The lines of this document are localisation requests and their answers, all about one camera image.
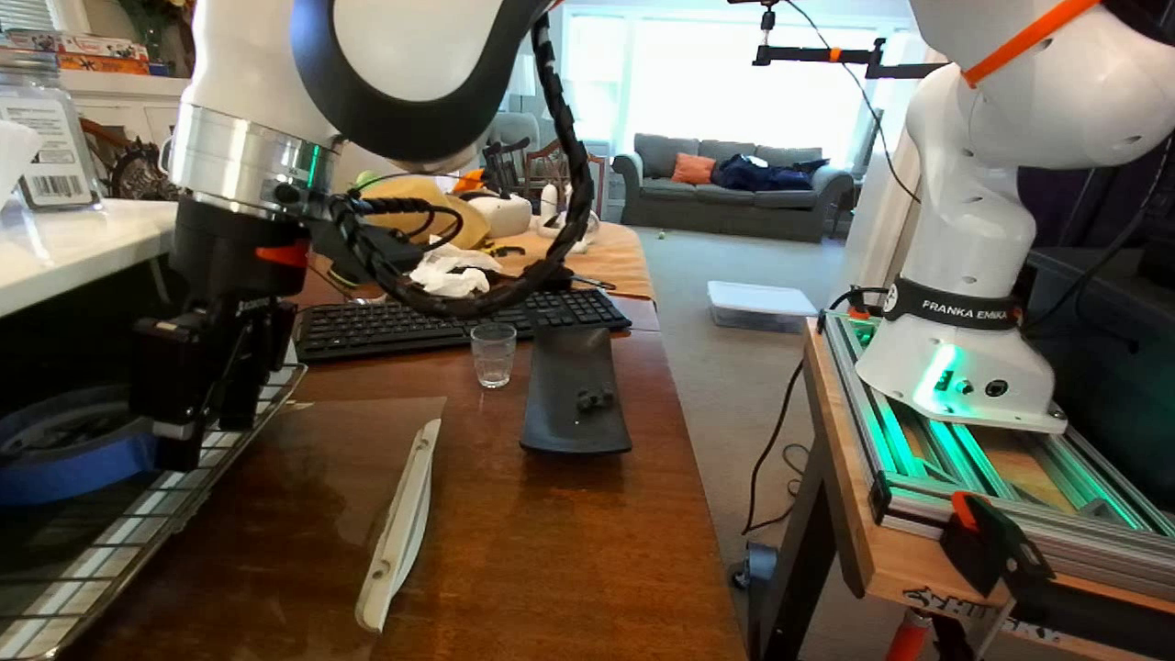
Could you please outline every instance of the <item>metal grid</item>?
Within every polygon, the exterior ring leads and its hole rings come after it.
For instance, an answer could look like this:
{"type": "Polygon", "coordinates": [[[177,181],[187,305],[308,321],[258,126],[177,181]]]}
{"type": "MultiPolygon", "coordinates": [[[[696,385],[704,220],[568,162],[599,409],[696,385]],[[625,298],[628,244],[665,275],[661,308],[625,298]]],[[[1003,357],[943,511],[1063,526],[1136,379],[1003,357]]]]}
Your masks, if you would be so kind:
{"type": "Polygon", "coordinates": [[[191,520],[225,471],[289,396],[302,370],[289,362],[269,379],[250,434],[209,434],[200,471],[154,477],[116,520],[70,517],[75,526],[98,526],[98,534],[78,559],[0,575],[0,657],[57,657],[65,648],[154,549],[191,520]]]}

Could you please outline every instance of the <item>white cabinet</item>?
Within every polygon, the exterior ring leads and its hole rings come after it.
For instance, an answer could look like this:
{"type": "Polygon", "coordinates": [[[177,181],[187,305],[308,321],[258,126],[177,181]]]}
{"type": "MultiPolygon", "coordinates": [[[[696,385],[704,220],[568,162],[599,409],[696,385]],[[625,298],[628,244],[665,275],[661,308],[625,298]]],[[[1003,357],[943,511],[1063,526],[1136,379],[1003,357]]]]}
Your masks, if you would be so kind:
{"type": "Polygon", "coordinates": [[[106,197],[78,214],[0,214],[0,315],[166,254],[177,203],[106,197]]]}

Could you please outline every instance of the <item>black keyboard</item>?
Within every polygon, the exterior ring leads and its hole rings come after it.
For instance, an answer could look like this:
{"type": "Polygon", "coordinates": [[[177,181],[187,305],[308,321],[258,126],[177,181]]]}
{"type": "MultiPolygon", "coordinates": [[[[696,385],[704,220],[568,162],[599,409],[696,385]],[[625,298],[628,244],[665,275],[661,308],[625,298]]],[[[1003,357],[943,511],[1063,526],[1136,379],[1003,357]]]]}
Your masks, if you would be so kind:
{"type": "MultiPolygon", "coordinates": [[[[573,292],[535,290],[491,310],[489,318],[513,321],[523,342],[531,342],[535,326],[586,326],[586,321],[599,321],[609,329],[632,326],[632,318],[603,290],[573,290],[573,292]]],[[[479,318],[440,318],[440,315],[417,310],[400,301],[308,305],[302,308],[294,350],[302,362],[452,350],[452,343],[469,343],[469,321],[479,318]]]]}

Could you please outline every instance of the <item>wooden tabletop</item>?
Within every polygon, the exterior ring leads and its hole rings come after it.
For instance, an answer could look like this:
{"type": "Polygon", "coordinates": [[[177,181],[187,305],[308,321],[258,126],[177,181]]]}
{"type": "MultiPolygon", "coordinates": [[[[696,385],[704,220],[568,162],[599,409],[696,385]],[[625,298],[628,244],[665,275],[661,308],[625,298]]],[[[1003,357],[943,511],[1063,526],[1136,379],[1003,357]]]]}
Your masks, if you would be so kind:
{"type": "MultiPolygon", "coordinates": [[[[496,244],[523,244],[526,249],[523,260],[544,256],[553,242],[556,236],[539,236],[539,231],[496,237],[496,244]]],[[[586,237],[586,249],[577,244],[567,256],[567,267],[573,267],[579,280],[599,280],[617,298],[654,301],[654,280],[649,280],[649,265],[642,256],[637,227],[603,220],[599,231],[586,237]]]]}
{"type": "Polygon", "coordinates": [[[517,447],[531,343],[486,392],[467,350],[313,365],[80,657],[747,657],[649,301],[615,338],[632,452],[517,447]],[[422,553],[358,629],[412,434],[440,413],[422,553]]]}

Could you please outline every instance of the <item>shelf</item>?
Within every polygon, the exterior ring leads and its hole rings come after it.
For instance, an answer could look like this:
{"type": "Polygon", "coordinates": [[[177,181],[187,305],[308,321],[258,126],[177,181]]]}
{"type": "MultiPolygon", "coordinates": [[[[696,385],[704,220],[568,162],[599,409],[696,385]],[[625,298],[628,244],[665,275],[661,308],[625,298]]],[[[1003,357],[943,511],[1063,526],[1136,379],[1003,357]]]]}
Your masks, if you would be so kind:
{"type": "Polygon", "coordinates": [[[0,315],[166,254],[177,203],[106,197],[78,214],[0,214],[0,315]]]}
{"type": "Polygon", "coordinates": [[[41,569],[3,571],[0,566],[0,657],[61,657],[102,610],[144,571],[215,495],[227,465],[254,445],[283,407],[304,365],[283,365],[258,398],[258,425],[218,430],[202,445],[191,472],[166,471],[140,495],[118,495],[120,515],[70,517],[65,527],[96,531],[75,559],[41,569]]]}

